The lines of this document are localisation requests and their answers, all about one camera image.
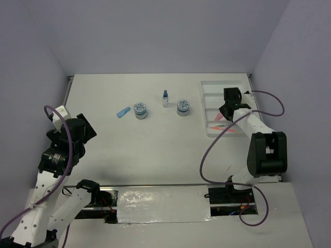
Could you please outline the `small clear spray bottle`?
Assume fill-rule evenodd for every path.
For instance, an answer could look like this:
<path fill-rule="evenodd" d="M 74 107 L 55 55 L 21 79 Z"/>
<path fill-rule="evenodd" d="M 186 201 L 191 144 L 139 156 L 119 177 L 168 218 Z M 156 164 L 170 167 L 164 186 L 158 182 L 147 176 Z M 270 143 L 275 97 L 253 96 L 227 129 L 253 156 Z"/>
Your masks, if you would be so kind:
<path fill-rule="evenodd" d="M 169 106 L 169 96 L 168 96 L 168 91 L 167 90 L 164 90 L 164 92 L 163 92 L 162 105 L 163 105 L 163 107 L 168 107 Z"/>

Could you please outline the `pink lead case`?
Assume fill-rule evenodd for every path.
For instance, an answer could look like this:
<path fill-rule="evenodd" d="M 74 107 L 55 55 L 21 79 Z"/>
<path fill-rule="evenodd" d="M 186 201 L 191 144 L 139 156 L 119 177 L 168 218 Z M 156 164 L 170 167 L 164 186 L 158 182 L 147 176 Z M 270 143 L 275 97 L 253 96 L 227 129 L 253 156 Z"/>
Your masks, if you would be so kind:
<path fill-rule="evenodd" d="M 220 121 L 223 118 L 222 113 L 218 113 L 217 116 L 215 117 L 214 121 Z"/>

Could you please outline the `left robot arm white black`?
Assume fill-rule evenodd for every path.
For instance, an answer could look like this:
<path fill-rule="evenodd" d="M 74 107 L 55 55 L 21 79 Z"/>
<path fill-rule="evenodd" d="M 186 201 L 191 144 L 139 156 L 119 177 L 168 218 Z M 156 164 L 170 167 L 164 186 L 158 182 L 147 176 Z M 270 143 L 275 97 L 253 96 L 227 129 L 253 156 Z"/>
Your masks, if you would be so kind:
<path fill-rule="evenodd" d="M 100 185 L 83 179 L 63 205 L 55 207 L 70 171 L 85 155 L 84 145 L 97 135 L 83 114 L 65 118 L 65 122 L 59 130 L 47 132 L 51 146 L 41 156 L 31 201 L 19 216 L 16 230 L 1 239 L 1 247 L 58 247 L 78 213 L 100 203 Z"/>

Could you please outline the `blue round jar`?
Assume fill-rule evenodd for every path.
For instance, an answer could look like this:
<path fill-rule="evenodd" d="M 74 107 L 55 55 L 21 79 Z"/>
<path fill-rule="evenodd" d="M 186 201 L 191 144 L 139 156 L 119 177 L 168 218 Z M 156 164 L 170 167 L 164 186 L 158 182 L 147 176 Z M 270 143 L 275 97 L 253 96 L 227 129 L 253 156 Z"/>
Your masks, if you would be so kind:
<path fill-rule="evenodd" d="M 134 105 L 133 107 L 134 109 L 134 113 L 135 113 L 135 117 L 137 119 L 144 119 L 147 116 L 147 108 L 146 108 L 146 104 L 143 102 L 138 102 Z"/>
<path fill-rule="evenodd" d="M 180 99 L 177 103 L 177 114 L 187 116 L 189 113 L 190 103 L 186 99 Z"/>

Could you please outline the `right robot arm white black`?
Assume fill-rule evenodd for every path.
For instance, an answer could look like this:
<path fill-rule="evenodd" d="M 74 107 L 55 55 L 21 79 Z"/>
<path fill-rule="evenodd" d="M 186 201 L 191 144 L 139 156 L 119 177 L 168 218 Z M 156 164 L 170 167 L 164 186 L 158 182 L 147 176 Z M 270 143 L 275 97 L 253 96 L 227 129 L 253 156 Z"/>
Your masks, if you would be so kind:
<path fill-rule="evenodd" d="M 276 132 L 257 117 L 258 110 L 243 102 L 237 87 L 223 90 L 224 105 L 219 108 L 223 117 L 236 124 L 249 138 L 246 166 L 228 178 L 232 185 L 225 189 L 225 197 L 237 202 L 247 190 L 267 177 L 278 176 L 288 169 L 287 136 Z"/>

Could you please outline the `blue lead case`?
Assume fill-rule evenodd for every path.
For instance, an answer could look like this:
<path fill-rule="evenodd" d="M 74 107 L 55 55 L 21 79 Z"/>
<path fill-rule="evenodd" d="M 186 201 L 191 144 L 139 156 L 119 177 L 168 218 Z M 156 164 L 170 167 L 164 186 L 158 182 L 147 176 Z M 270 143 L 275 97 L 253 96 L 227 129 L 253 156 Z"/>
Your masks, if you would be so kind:
<path fill-rule="evenodd" d="M 126 115 L 129 111 L 131 110 L 131 108 L 128 106 L 126 108 L 124 108 L 123 110 L 119 111 L 116 116 L 118 118 L 122 118 L 124 115 Z"/>

